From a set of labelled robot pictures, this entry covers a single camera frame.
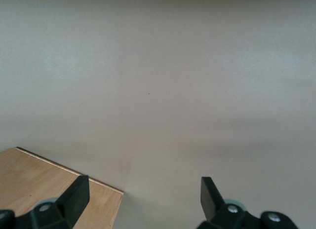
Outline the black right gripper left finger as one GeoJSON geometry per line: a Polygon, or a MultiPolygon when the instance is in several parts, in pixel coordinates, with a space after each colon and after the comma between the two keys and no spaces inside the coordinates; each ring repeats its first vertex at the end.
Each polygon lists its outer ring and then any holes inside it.
{"type": "Polygon", "coordinates": [[[15,216],[14,211],[0,211],[2,229],[72,229],[89,203],[89,177],[78,176],[58,197],[45,199],[32,210],[15,216]]]}

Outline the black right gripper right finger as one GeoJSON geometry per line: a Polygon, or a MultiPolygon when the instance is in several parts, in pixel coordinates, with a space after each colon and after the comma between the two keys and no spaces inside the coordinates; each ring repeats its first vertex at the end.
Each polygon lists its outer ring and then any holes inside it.
{"type": "Polygon", "coordinates": [[[202,177],[200,202],[206,217],[199,229],[296,229],[285,214],[265,211],[259,218],[251,215],[239,202],[224,200],[212,178],[202,177]]]}

